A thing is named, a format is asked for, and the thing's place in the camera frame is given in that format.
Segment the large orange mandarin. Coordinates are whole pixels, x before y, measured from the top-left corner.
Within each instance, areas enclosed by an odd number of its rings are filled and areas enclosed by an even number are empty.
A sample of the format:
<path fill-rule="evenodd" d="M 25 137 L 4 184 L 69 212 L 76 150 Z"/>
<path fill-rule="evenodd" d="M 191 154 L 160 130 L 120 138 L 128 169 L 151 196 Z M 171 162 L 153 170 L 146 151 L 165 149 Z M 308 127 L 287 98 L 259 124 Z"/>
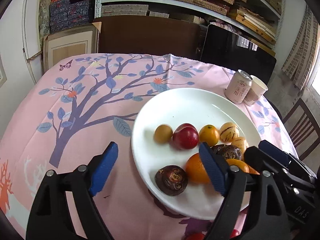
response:
<path fill-rule="evenodd" d="M 192 155 L 185 164 L 188 179 L 195 184 L 209 184 L 210 178 L 201 161 L 200 154 Z"/>

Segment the dark water chestnut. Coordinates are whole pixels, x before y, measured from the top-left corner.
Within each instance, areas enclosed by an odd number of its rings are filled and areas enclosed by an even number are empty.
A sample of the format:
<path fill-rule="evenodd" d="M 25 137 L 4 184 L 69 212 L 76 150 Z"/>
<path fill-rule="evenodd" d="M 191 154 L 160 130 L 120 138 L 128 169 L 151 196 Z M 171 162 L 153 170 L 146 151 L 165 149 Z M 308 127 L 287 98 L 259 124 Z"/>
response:
<path fill-rule="evenodd" d="M 225 159 L 242 159 L 242 153 L 240 148 L 234 145 L 219 144 L 212 146 L 211 149 L 215 154 L 220 155 Z"/>

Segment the dark purple passion fruit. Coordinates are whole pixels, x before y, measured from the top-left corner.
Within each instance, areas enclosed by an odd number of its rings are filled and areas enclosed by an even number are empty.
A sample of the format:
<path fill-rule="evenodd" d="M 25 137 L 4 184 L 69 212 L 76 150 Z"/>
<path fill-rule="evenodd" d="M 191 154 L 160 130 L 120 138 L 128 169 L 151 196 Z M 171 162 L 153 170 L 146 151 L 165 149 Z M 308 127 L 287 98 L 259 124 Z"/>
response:
<path fill-rule="evenodd" d="M 181 167 L 168 165 L 157 171 L 155 182 L 166 195 L 178 196 L 187 188 L 188 176 Z"/>

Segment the black glossy panel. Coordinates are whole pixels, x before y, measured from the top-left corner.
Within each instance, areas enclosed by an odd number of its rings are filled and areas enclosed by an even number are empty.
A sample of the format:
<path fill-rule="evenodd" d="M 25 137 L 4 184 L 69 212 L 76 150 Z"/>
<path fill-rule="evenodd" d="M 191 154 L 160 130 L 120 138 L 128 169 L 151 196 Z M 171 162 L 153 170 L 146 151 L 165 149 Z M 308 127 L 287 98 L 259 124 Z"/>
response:
<path fill-rule="evenodd" d="M 243 70 L 267 84 L 271 78 L 276 58 L 248 39 L 209 25 L 200 61 L 231 70 Z"/>

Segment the striped yellow pepino melon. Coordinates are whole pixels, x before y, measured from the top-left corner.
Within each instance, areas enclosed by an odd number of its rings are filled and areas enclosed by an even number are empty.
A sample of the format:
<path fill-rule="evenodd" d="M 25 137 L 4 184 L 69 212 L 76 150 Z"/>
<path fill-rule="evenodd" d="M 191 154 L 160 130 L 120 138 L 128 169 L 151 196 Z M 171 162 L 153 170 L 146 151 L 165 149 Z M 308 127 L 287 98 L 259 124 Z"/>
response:
<path fill-rule="evenodd" d="M 225 143 L 231 143 L 233 139 L 240 134 L 238 126 L 233 122 L 227 122 L 220 127 L 220 140 Z"/>

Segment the dark brown cabinet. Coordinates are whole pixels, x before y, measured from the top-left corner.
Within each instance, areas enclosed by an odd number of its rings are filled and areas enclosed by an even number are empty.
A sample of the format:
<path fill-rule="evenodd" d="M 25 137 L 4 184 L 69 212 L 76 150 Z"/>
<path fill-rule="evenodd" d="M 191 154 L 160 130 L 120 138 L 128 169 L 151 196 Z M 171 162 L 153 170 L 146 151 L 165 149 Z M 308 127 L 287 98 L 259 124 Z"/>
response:
<path fill-rule="evenodd" d="M 196 23 L 150 16 L 106 16 L 101 23 L 99 52 L 151 54 L 199 60 L 207 27 Z"/>

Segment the framed picture board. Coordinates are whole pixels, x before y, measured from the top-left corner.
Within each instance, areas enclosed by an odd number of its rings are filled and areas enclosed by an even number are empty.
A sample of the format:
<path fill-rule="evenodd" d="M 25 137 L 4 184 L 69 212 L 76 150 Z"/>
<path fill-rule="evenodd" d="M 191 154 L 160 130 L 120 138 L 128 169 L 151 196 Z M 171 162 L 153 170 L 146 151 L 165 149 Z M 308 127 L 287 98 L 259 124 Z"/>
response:
<path fill-rule="evenodd" d="M 101 22 L 93 22 L 59 31 L 43 39 L 43 71 L 75 55 L 97 53 Z"/>

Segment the white oval plate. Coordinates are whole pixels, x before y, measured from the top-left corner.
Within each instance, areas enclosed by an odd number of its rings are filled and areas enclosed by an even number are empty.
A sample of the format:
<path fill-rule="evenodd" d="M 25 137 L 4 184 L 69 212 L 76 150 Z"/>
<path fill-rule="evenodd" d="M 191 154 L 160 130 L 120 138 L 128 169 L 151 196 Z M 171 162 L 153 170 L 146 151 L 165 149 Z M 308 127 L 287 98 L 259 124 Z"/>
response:
<path fill-rule="evenodd" d="M 196 88 L 175 88 L 150 99 L 138 113 L 132 129 L 131 148 L 138 173 L 150 192 L 166 207 L 181 215 L 213 220 L 223 202 L 223 196 L 212 184 L 189 183 L 182 194 L 172 197 L 163 193 L 155 183 L 156 172 L 167 165 L 184 167 L 198 148 L 177 150 L 171 144 L 160 145 L 153 139 L 159 125 L 172 129 L 192 124 L 197 130 L 211 124 L 220 128 L 233 122 L 250 146 L 258 146 L 260 135 L 252 120 L 226 98 Z"/>

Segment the red cherry tomato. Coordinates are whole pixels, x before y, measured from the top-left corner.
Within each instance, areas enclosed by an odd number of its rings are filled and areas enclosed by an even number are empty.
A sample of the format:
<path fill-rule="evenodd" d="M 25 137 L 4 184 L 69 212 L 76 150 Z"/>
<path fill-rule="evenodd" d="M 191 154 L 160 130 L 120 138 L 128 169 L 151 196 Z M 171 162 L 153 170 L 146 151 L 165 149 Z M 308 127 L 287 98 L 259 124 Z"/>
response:
<path fill-rule="evenodd" d="M 230 235 L 230 238 L 234 238 L 238 235 L 240 235 L 240 232 L 238 230 L 234 229 Z"/>
<path fill-rule="evenodd" d="M 205 235 L 203 233 L 191 233 L 185 237 L 185 240 L 204 240 Z"/>

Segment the small yellow-orange citrus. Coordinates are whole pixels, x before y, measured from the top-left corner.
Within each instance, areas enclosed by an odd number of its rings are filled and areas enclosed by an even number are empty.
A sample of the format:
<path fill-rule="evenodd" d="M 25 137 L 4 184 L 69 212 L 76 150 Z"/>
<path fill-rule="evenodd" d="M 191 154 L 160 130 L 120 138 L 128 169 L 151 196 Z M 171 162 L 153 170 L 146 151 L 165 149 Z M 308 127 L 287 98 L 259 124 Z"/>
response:
<path fill-rule="evenodd" d="M 199 132 L 199 142 L 206 142 L 210 147 L 215 146 L 220 140 L 219 130 L 213 125 L 206 125 Z"/>

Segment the large red plum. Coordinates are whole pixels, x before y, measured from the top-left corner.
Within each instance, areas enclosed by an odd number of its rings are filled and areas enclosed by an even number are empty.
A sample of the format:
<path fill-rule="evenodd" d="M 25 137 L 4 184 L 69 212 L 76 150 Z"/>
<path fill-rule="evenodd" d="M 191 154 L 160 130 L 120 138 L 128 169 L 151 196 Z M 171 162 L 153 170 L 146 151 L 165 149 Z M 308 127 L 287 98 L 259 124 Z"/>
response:
<path fill-rule="evenodd" d="M 195 148 L 199 143 L 197 129 L 188 123 L 181 124 L 173 133 L 172 143 L 179 150 L 191 150 Z"/>

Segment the pink deer-print tablecloth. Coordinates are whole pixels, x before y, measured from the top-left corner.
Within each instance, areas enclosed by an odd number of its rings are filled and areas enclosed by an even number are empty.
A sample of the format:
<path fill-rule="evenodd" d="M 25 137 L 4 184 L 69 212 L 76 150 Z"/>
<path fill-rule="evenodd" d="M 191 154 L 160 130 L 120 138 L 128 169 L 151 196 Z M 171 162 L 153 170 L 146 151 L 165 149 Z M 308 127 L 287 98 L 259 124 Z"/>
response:
<path fill-rule="evenodd" d="M 71 172 L 111 141 L 119 154 L 95 204 L 115 239 L 182 239 L 209 221 L 156 203 L 130 152 L 134 119 L 158 93 L 178 87 L 223 94 L 233 72 L 171 54 L 86 54 L 57 63 L 14 113 L 1 139 L 1 209 L 25 236 L 30 209 L 48 170 Z"/>

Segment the dark wooden chair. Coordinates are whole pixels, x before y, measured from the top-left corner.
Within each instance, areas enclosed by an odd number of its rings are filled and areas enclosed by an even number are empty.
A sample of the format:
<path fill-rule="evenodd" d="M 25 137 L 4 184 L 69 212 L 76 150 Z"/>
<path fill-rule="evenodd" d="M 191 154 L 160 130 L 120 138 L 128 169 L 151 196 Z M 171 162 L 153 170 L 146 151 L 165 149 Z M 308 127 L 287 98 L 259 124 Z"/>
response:
<path fill-rule="evenodd" d="M 296 121 L 291 131 L 289 131 L 289 136 L 294 147 L 297 148 L 300 144 L 306 141 L 313 132 L 317 134 L 316 140 L 299 156 L 300 160 L 304 160 L 319 145 L 319 124 L 306 103 L 301 98 L 297 100 L 289 113 L 284 117 L 284 124 L 294 115 L 295 111 L 299 107 L 302 109 L 303 113 L 298 121 Z"/>

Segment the white paper cup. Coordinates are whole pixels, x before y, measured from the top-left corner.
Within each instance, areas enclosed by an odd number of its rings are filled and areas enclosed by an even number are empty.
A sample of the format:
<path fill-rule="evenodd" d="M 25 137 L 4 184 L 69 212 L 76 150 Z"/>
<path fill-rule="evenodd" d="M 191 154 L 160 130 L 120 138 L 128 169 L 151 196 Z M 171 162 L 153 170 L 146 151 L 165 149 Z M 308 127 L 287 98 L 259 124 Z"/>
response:
<path fill-rule="evenodd" d="M 267 85 L 258 77 L 251 75 L 252 85 L 247 95 L 244 98 L 244 103 L 248 106 L 255 104 L 261 96 L 268 91 Z"/>

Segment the small green-yellow kumquat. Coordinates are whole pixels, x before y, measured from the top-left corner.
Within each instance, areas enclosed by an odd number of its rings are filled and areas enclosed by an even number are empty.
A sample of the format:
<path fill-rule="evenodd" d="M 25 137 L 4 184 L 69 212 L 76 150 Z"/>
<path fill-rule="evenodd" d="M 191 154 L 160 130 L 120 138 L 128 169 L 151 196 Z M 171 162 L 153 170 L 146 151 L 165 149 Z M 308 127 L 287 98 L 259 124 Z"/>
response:
<path fill-rule="evenodd" d="M 172 128 L 168 125 L 162 124 L 156 128 L 153 139 L 158 144 L 166 144 L 171 140 L 172 135 Z"/>

